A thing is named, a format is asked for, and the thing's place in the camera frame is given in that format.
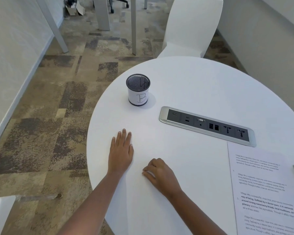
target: power outlet strip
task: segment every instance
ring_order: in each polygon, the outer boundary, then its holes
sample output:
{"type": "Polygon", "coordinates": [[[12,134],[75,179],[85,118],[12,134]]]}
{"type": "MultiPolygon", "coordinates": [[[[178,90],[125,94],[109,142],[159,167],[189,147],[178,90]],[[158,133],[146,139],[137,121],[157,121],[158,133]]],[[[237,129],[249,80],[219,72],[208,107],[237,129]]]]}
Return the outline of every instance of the power outlet strip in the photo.
{"type": "Polygon", "coordinates": [[[237,124],[216,120],[168,106],[163,106],[161,108],[159,120],[166,124],[207,134],[227,141],[250,147],[256,146],[254,131],[237,124]]]}

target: hand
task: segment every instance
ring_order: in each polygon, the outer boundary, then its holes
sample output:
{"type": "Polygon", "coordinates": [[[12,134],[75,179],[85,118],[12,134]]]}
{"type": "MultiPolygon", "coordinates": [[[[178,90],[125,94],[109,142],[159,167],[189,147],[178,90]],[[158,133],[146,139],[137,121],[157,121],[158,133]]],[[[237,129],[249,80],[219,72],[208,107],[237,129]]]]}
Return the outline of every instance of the hand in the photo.
{"type": "Polygon", "coordinates": [[[143,169],[142,174],[167,198],[170,199],[174,195],[182,191],[179,182],[171,168],[161,159],[152,159],[148,166],[143,169]]]}
{"type": "Polygon", "coordinates": [[[133,160],[134,149],[130,144],[132,133],[126,137],[126,130],[118,132],[117,139],[112,138],[108,159],[108,174],[117,174],[122,177],[133,160]]]}

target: office chair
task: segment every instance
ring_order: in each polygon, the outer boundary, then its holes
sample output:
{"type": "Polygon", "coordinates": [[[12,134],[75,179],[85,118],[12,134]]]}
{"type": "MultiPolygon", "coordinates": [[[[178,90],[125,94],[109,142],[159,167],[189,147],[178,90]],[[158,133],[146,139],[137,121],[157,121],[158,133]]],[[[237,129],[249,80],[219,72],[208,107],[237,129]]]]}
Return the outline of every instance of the office chair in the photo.
{"type": "MultiPolygon", "coordinates": [[[[121,1],[121,2],[126,3],[126,8],[129,8],[129,2],[128,1],[126,1],[126,0],[117,0],[117,1],[121,1]]],[[[113,10],[113,7],[112,7],[112,0],[109,0],[109,3],[110,3],[110,7],[111,7],[111,13],[113,14],[114,10],[113,10]]]]}

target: white wall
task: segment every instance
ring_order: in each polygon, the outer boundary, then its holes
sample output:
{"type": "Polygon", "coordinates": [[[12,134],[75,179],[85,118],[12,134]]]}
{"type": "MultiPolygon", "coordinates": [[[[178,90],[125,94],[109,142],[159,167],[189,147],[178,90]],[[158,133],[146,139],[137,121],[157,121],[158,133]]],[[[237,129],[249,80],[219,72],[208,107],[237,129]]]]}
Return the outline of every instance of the white wall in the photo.
{"type": "MultiPolygon", "coordinates": [[[[63,0],[46,3],[60,24],[63,0]]],[[[52,36],[35,0],[0,0],[0,135],[52,36]]]]}
{"type": "Polygon", "coordinates": [[[218,29],[248,74],[294,111],[294,25],[262,0],[224,0],[218,29]]]}

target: paper sheet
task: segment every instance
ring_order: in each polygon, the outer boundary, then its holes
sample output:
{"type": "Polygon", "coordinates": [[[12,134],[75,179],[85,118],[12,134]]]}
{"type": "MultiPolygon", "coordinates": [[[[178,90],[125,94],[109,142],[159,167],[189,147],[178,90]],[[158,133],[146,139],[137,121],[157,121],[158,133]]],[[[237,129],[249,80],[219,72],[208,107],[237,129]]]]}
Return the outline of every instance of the paper sheet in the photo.
{"type": "Polygon", "coordinates": [[[228,142],[238,235],[294,235],[294,174],[284,156],[228,142]]]}

